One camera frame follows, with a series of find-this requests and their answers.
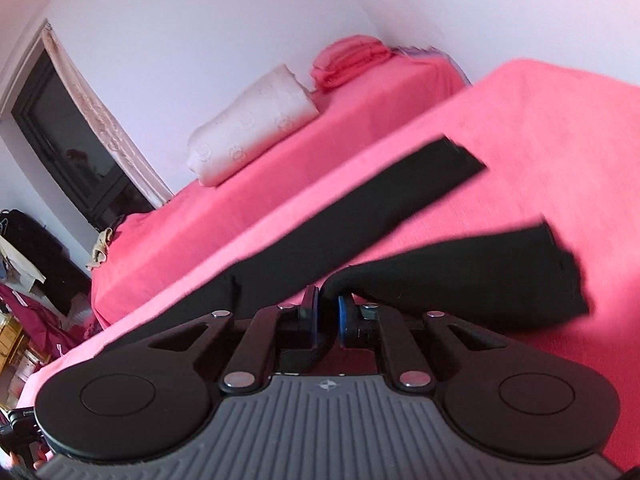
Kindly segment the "wooden shelf with boxes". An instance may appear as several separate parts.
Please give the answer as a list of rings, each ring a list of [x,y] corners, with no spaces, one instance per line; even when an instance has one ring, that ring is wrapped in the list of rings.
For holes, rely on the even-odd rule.
[[[16,408],[29,377],[50,362],[47,353],[40,352],[23,326],[12,314],[1,315],[0,365],[1,409]]]

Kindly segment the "dark window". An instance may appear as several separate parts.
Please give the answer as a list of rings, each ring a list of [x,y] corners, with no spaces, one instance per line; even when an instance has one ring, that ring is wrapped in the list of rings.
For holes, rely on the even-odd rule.
[[[93,133],[46,52],[30,71],[12,116],[56,184],[95,229],[153,210]]]

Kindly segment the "red-pink far bed cover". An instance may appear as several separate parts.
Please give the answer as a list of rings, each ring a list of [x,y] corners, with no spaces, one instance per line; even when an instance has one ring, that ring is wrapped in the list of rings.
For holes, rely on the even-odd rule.
[[[464,87],[441,56],[396,55],[328,93],[320,115],[216,188],[192,182],[160,209],[117,228],[91,273],[91,307],[108,327],[213,255],[274,208]]]

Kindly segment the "dark red hanging garment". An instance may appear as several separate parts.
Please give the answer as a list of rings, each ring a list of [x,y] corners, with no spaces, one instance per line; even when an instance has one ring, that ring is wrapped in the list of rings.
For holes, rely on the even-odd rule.
[[[54,313],[5,284],[1,285],[1,300],[21,323],[37,350],[52,359],[64,356],[82,343],[82,338],[64,330]]]

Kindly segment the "black knit pants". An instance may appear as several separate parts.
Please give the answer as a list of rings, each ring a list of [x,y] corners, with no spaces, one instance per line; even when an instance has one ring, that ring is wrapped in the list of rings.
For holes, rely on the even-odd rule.
[[[217,309],[247,320],[313,284],[320,288],[320,311],[326,316],[334,315],[339,296],[349,294],[414,318],[442,310],[495,332],[539,330],[586,315],[589,307],[578,264],[544,222],[358,261],[364,250],[401,222],[483,168],[473,154],[447,138],[426,144],[123,334],[112,348]]]

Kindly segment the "pale pink curtain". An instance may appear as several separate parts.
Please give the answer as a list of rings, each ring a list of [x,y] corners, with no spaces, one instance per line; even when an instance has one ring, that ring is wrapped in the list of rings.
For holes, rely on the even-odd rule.
[[[43,25],[40,40],[63,86],[107,153],[154,208],[168,203],[174,194],[115,116],[91,89],[55,35],[50,23]]]

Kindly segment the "folded red blanket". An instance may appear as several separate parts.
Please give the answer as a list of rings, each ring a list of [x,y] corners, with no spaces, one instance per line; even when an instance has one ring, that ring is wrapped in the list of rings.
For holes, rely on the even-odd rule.
[[[310,76],[314,88],[330,91],[385,63],[392,56],[392,50],[378,38],[349,36],[330,44],[316,56]]]

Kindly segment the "beige cloth on bed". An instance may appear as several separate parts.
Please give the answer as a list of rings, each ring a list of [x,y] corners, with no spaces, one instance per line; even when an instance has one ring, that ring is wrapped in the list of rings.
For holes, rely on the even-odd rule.
[[[86,268],[89,271],[98,268],[103,264],[108,257],[108,248],[114,236],[114,230],[107,228],[99,232],[96,242],[90,252],[90,260],[86,263]]]

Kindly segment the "pale pink embossed pillow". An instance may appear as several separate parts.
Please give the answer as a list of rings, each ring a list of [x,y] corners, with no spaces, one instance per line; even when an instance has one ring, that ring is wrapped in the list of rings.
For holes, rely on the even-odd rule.
[[[279,65],[191,133],[186,163],[214,188],[319,115],[307,89]]]

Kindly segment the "pink blanket near bed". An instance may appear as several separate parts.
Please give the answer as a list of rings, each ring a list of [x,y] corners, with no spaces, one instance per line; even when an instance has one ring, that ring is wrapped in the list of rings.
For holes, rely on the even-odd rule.
[[[595,368],[615,386],[622,417],[606,452],[639,460],[639,90],[527,60],[500,66],[231,235],[207,259],[104,332],[32,375],[20,402],[89,359],[231,263],[275,242],[323,206],[438,136],[484,162],[484,172],[404,222],[364,253],[377,259],[448,237],[547,220],[576,255],[592,312],[530,337],[538,348]]]

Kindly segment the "black hanging clothes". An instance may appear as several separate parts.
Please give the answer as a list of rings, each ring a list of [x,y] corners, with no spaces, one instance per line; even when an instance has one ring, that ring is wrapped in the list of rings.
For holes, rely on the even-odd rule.
[[[39,288],[62,314],[77,295],[90,294],[91,280],[63,245],[43,226],[17,209],[1,211],[1,235],[44,275]]]

